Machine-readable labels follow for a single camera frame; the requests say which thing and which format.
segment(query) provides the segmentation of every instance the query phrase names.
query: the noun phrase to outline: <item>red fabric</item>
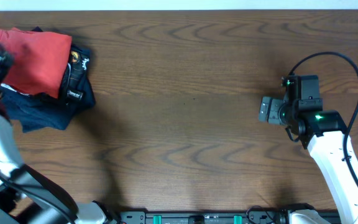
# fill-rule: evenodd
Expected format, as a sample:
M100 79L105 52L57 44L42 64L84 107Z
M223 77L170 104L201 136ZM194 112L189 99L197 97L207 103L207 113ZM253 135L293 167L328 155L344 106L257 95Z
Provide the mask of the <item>red fabric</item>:
M46 93L58 98L70 53L70 36L0 29L0 43L14 56L5 84L21 93Z

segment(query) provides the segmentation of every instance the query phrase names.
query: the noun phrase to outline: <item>table surface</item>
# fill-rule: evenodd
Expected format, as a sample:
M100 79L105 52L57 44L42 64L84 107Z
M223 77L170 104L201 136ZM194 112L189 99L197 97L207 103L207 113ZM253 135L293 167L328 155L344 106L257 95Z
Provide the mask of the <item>table surface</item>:
M263 96L303 57L342 52L358 64L358 11L0 12L0 28L68 34L92 50L97 105L66 131L23 134L26 163L80 202L148 210L243 210L307 202L335 209L308 152L258 121ZM324 109L349 122L354 71L326 56ZM358 117L351 132L358 156Z

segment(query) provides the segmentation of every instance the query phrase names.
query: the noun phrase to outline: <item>green strip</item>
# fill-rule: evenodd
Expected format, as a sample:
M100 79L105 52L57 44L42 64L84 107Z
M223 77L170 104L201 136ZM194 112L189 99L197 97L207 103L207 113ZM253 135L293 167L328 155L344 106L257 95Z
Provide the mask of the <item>green strip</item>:
M161 215L154 215L153 216L153 224L161 224L161 223L162 223Z
M242 224L242 216L235 215L234 216L234 224Z

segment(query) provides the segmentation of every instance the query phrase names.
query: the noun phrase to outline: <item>dark blue cloth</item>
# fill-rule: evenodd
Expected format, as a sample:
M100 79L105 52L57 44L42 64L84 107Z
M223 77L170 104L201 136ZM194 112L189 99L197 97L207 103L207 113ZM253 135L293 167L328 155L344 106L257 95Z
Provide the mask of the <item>dark blue cloth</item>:
M1 101L6 107L8 116L21 122L24 133L44 127L64 130L72 117L96 104L91 84L86 76L80 80L78 90L84 92L79 103L69 102L67 105L56 105L1 87Z

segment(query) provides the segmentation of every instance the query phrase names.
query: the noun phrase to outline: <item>folded red shirt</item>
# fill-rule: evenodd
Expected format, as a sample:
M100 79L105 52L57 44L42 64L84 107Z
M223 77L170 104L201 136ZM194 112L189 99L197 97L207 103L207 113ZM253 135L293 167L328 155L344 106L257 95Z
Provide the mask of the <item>folded red shirt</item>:
M5 84L21 93L46 93L58 98L70 54L70 36L16 28L0 29L0 43L15 60Z

